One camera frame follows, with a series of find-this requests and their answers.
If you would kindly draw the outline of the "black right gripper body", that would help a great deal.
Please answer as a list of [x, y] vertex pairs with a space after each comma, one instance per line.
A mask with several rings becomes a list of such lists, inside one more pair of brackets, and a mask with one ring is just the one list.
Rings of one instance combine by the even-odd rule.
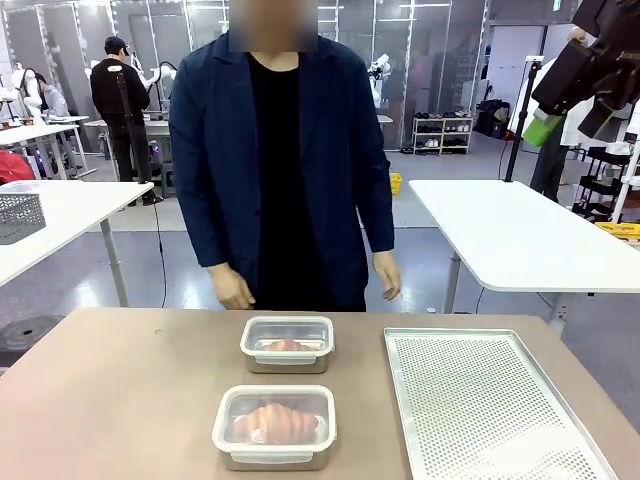
[[595, 38], [577, 76], [585, 98], [622, 108], [639, 98], [639, 3], [583, 1], [573, 23]]

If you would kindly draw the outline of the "person's left hand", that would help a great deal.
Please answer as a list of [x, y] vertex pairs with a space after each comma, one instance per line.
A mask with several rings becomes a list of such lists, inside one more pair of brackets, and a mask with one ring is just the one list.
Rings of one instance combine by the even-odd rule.
[[373, 267], [383, 286], [383, 298], [387, 301], [395, 299], [401, 292], [402, 281], [393, 252], [375, 252]]

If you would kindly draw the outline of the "person's right hand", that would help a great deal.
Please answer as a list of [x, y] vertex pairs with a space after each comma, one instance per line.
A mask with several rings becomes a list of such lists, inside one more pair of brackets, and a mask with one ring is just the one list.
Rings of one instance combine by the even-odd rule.
[[226, 310], [253, 309], [255, 299], [244, 278], [227, 263], [207, 268], [216, 298]]

